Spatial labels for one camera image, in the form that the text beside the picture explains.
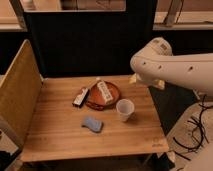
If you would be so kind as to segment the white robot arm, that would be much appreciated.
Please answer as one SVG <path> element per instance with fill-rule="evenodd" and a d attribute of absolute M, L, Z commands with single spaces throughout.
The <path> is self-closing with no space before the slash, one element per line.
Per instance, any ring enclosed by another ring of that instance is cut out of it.
<path fill-rule="evenodd" d="M 165 81 L 213 96 L 213 53 L 177 55 L 162 37 L 152 39 L 130 60 L 136 79 L 149 86 Z"/>

